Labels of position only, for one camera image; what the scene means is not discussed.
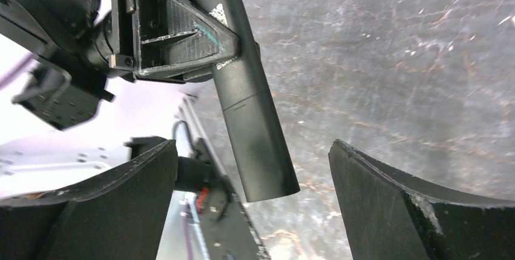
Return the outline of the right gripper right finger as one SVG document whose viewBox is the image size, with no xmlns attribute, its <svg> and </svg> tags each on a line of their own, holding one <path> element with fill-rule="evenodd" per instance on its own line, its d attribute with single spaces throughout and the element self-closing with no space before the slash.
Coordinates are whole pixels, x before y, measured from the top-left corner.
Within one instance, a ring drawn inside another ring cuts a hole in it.
<svg viewBox="0 0 515 260">
<path fill-rule="evenodd" d="M 513 259 L 514 202 L 453 190 L 335 140 L 329 163 L 354 259 Z"/>
</svg>

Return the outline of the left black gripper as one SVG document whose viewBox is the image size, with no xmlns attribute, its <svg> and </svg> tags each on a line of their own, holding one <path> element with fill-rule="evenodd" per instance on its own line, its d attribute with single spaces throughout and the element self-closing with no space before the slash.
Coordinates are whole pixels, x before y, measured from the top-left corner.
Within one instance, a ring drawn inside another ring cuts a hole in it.
<svg viewBox="0 0 515 260">
<path fill-rule="evenodd" d="M 111 0 L 110 66 L 123 79 L 186 83 L 238 56 L 228 14 L 239 0 L 136 1 L 134 33 L 135 0 Z"/>
</svg>

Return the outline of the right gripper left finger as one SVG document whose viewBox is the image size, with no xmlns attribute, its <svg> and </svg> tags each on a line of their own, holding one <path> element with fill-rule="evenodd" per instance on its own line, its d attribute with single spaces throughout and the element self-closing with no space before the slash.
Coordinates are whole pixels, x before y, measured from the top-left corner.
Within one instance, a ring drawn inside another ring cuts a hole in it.
<svg viewBox="0 0 515 260">
<path fill-rule="evenodd" d="M 2 259 L 155 259 L 176 181 L 167 140 L 34 199 L 1 201 Z"/>
</svg>

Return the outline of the black remote control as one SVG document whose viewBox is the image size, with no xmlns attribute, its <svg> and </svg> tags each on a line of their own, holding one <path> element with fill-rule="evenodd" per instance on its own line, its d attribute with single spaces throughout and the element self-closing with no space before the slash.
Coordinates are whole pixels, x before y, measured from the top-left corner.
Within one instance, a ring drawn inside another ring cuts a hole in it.
<svg viewBox="0 0 515 260">
<path fill-rule="evenodd" d="M 247 202 L 300 186 L 243 0 L 197 0 L 238 37 L 238 56 L 213 67 L 214 84 Z"/>
</svg>

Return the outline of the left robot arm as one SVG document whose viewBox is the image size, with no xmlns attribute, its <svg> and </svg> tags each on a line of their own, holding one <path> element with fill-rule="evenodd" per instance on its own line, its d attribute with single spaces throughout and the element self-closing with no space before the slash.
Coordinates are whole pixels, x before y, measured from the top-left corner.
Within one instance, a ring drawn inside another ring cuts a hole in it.
<svg viewBox="0 0 515 260">
<path fill-rule="evenodd" d="M 179 87 L 242 51 L 238 0 L 1 0 L 1 33 L 36 62 L 12 98 L 49 131 L 1 144 L 1 196 L 57 189 L 170 138 Z"/>
</svg>

